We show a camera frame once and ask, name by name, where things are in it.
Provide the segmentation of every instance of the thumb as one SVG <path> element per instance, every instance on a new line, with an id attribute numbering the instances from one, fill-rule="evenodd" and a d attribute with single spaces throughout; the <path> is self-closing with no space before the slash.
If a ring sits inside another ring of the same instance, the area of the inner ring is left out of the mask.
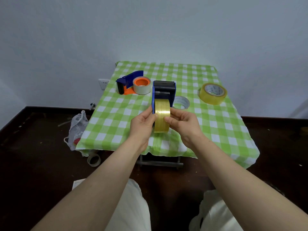
<path id="1" fill-rule="evenodd" d="M 150 116 L 148 116 L 148 118 L 145 120 L 145 123 L 148 125 L 148 126 L 152 126 L 154 121 L 156 121 L 158 115 L 157 114 L 151 114 Z"/>
<path id="2" fill-rule="evenodd" d="M 169 123 L 172 127 L 177 128 L 179 125 L 179 121 L 172 117 L 164 117 L 164 120 Z"/>

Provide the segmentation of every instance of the green checkered tablecloth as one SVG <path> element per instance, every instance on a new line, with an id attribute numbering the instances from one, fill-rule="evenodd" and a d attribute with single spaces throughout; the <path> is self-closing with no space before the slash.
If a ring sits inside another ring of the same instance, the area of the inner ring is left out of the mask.
<path id="1" fill-rule="evenodd" d="M 198 93 L 204 83 L 221 84 L 215 67 L 203 65 L 118 62 L 76 150 L 114 151 L 127 139 L 131 119 L 151 104 L 152 97 L 152 93 L 117 93 L 116 80 L 136 70 L 143 70 L 144 76 L 151 81 L 175 81 L 176 95 L 190 101 L 188 111 L 197 115 L 203 133 L 242 167 L 248 168 L 255 163 L 259 150 L 230 98 L 227 96 L 221 105 L 209 105 L 199 99 Z M 158 156 L 196 157 L 172 129 L 168 133 L 152 133 L 143 154 L 147 152 Z"/>

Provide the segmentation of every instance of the baseboard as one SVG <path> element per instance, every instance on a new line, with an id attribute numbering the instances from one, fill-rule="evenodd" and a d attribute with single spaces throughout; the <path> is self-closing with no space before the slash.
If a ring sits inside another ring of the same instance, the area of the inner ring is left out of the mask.
<path id="1" fill-rule="evenodd" d="M 0 130 L 0 142 L 5 140 L 18 126 L 20 126 L 32 113 L 52 113 L 52 114 L 75 114 L 82 110 L 86 111 L 86 115 L 92 115 L 94 110 L 77 109 L 77 108 L 56 108 L 56 107 L 35 107 L 26 106 L 21 110 L 8 124 Z M 308 126 L 308 119 L 294 118 L 273 118 L 273 117 L 250 117 L 242 116 L 244 123 L 254 123 L 262 125 L 293 125 L 295 127 Z"/>

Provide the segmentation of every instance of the orange tape core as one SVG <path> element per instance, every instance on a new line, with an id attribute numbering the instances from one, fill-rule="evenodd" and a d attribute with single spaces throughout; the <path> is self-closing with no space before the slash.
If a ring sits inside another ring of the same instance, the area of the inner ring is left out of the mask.
<path id="1" fill-rule="evenodd" d="M 138 78 L 135 80 L 137 86 L 147 86 L 150 84 L 150 81 L 146 78 Z"/>

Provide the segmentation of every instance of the white wall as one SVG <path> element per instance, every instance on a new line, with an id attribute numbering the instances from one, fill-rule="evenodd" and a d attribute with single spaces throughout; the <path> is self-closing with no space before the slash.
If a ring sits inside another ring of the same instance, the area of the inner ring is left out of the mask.
<path id="1" fill-rule="evenodd" d="M 119 60 L 209 64 L 240 115 L 308 118 L 307 0 L 1 0 L 2 77 L 88 108 Z"/>
<path id="2" fill-rule="evenodd" d="M 0 130 L 25 106 L 26 104 L 0 80 Z"/>

